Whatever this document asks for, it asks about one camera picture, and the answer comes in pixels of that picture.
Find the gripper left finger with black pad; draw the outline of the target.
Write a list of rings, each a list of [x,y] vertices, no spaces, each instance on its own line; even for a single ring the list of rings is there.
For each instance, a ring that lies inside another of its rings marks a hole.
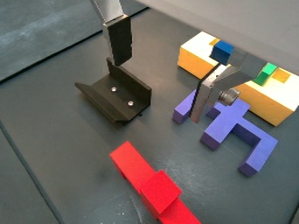
[[[132,58],[131,17],[119,0],[90,0],[103,23],[110,55],[116,67]]]

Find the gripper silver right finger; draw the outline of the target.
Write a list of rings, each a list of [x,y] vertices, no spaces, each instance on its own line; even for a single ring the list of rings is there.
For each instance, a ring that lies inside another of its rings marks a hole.
[[[239,98],[236,86],[254,80],[267,62],[250,53],[226,65],[216,65],[200,82],[191,105],[190,118],[196,123],[216,102],[230,106]]]

